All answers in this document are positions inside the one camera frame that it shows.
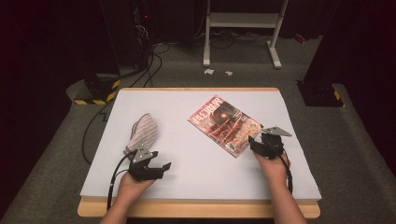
dark background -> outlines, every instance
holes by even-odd
[[[154,2],[152,24],[158,35],[191,42],[203,2]],[[389,1],[342,2],[337,7],[336,0],[290,0],[280,36],[301,34],[309,40],[324,35],[311,65],[315,80],[346,86],[395,173],[395,7]],[[276,12],[280,4],[212,2],[214,11],[257,12],[257,6]],[[164,13],[172,10],[182,13]],[[118,62],[99,1],[3,0],[0,29],[1,217],[66,116],[71,105],[66,88],[87,74],[116,74]],[[319,63],[327,66],[315,66]]]

gray carpet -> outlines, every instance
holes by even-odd
[[[217,47],[228,42],[213,41]],[[234,43],[211,51],[213,75],[204,74],[203,48],[174,44],[155,52],[163,65],[152,79],[154,87],[277,87],[288,107],[304,154],[322,190],[321,215],[309,223],[396,223],[396,180],[377,152],[342,85],[334,85],[346,107],[306,107],[296,80],[302,80],[319,39],[299,44],[277,42],[283,68],[275,70],[263,42]],[[154,58],[151,73],[159,66]],[[139,75],[122,80],[128,87]],[[134,86],[142,87],[147,76]],[[71,99],[81,88],[67,90]],[[84,131],[100,105],[72,105],[58,132],[26,180],[1,223],[97,223],[99,218],[79,217],[79,191],[90,166],[81,154]],[[91,160],[106,123],[96,118],[85,138]],[[262,223],[263,220],[133,219],[132,223]]]

paper scrap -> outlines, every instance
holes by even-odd
[[[215,70],[212,70],[212,69],[206,69],[205,70],[205,74],[209,74],[209,75],[213,75],[213,72],[214,72]]]

magazine cover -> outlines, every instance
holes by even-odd
[[[262,131],[259,122],[217,95],[192,114],[189,122],[234,157],[248,146],[249,135],[256,137]]]

